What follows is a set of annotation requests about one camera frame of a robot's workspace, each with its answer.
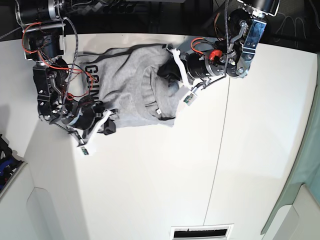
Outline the grey t-shirt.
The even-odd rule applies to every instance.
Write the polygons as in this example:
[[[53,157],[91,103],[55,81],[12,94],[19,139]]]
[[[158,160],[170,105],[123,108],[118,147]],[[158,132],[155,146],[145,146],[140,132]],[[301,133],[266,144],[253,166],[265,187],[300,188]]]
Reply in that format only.
[[[168,45],[110,48],[102,54],[81,52],[77,60],[96,80],[91,95],[117,111],[110,117],[117,128],[175,124],[179,82],[158,74],[172,60]]]

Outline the rack of blue clamps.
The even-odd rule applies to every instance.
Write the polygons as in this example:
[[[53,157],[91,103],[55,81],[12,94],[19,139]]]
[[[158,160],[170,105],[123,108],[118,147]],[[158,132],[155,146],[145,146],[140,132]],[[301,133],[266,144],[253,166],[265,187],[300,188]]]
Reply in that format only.
[[[13,156],[13,150],[0,135],[0,191],[3,191],[9,180],[23,164]]]

